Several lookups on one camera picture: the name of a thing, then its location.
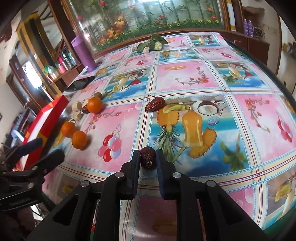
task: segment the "plastic bottle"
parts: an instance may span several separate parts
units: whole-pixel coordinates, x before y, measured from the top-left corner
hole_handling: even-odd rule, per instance
[[[60,64],[62,64],[64,66],[66,71],[69,70],[68,67],[66,66],[66,64],[64,63],[63,58],[61,56],[59,56],[58,61],[59,61]]]
[[[68,52],[68,56],[69,56],[69,58],[70,58],[70,60],[71,60],[71,63],[73,64],[73,65],[76,65],[76,61],[75,61],[75,59],[74,59],[74,57],[73,57],[73,55],[72,55],[72,53],[69,51]]]
[[[249,36],[248,22],[244,19],[244,34]]]
[[[253,31],[254,31],[254,25],[252,24],[252,22],[249,20],[248,21],[248,32],[249,32],[249,36],[253,37]]]
[[[59,64],[59,70],[62,74],[66,73],[67,71],[63,64]]]
[[[69,58],[68,54],[67,54],[67,50],[62,50],[60,56],[63,58],[63,61],[65,62],[65,64],[71,68],[72,67],[72,63],[71,63],[71,59]]]

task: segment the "window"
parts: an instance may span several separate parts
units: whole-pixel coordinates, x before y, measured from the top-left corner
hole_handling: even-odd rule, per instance
[[[38,89],[42,85],[42,81],[38,74],[36,73],[36,70],[33,68],[30,61],[28,61],[22,69],[24,70],[26,76],[28,77],[29,81],[33,85],[34,88]]]

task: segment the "purple water bottle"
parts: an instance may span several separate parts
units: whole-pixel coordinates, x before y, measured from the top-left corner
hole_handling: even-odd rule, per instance
[[[254,26],[253,26],[251,20],[248,21],[248,31],[249,31],[249,36],[253,37]]]
[[[244,34],[249,36],[248,22],[244,19]]]
[[[87,72],[92,72],[97,67],[97,64],[94,61],[91,52],[87,48],[83,37],[81,35],[78,35],[71,41],[71,44],[75,49],[78,57],[80,58],[82,64],[86,68]]]

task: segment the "red box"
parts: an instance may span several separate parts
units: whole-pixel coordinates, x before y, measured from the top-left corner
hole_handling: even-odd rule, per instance
[[[40,137],[43,139],[43,146],[31,152],[26,157],[22,157],[18,163],[19,165],[17,165],[18,169],[28,170],[31,165],[39,160],[43,147],[45,146],[53,127],[68,103],[69,101],[67,98],[62,95],[41,109],[36,119],[30,125],[23,144]]]

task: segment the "table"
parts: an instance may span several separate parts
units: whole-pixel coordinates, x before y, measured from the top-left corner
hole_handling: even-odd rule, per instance
[[[101,57],[97,61],[103,63],[91,73],[95,80],[67,95],[71,106],[101,92],[106,107],[76,123],[90,139],[84,150],[54,133],[49,151],[63,149],[66,157],[46,176],[44,193],[58,203],[79,181],[105,180],[134,149],[149,145],[163,149],[177,171],[193,180],[215,180],[262,229],[276,229],[276,221],[290,215],[296,202],[291,104],[219,33],[165,39],[169,44],[161,51],[138,54],[137,43]],[[85,76],[82,72],[76,79]],[[158,96],[170,106],[146,112],[146,103]],[[120,216],[120,240],[176,239],[176,204],[160,198],[156,170],[140,169],[138,195],[121,202]]]

